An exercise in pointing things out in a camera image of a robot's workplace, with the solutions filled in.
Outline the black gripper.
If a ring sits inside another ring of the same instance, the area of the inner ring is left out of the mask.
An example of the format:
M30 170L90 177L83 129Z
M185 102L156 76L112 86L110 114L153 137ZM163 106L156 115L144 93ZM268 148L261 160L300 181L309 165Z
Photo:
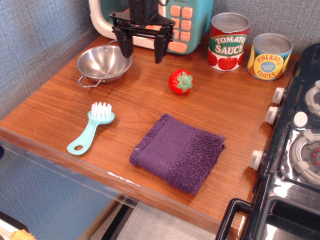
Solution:
M133 53L133 37L154 39L155 63L162 62L168 42L173 40L174 22L159 14L158 0L130 0L127 12L113 11L109 16L122 55Z

